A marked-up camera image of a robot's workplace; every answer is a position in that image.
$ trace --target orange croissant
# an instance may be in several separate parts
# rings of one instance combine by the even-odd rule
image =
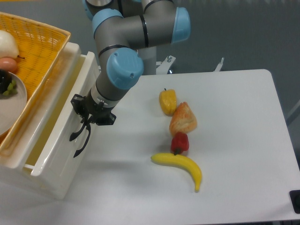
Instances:
[[[197,119],[186,102],[180,103],[172,116],[169,130],[172,136],[177,132],[188,133],[197,127]]]

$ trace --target yellow banana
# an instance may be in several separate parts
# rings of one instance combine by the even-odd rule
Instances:
[[[193,160],[186,156],[174,155],[172,153],[158,153],[151,156],[153,162],[161,165],[179,166],[187,170],[195,182],[195,191],[198,192],[202,180],[200,167]]]

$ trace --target gray floor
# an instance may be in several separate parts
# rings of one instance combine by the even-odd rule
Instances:
[[[189,11],[187,42],[157,48],[157,60],[176,59],[175,73],[267,69],[284,115],[300,99],[300,0],[174,0]],[[81,0],[0,2],[0,11],[41,21],[72,33],[82,53],[97,53]],[[289,132],[300,161],[300,117]]]

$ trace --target white drawer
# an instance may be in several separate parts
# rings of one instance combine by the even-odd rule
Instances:
[[[0,153],[0,179],[62,199],[86,152],[73,158],[87,131],[69,141],[82,125],[70,101],[74,94],[86,95],[99,69],[94,53],[81,55],[77,44],[67,43],[52,73],[32,113]]]

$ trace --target wicker basket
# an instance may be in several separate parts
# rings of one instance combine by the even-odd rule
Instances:
[[[1,143],[0,140],[1,152],[1,146],[10,143],[11,138],[38,99],[39,92],[71,34],[41,22],[2,12],[0,12],[0,30],[5,30],[14,36],[20,56],[25,58],[16,59],[18,70],[15,74],[24,82],[28,96],[21,116],[14,123],[4,141]]]

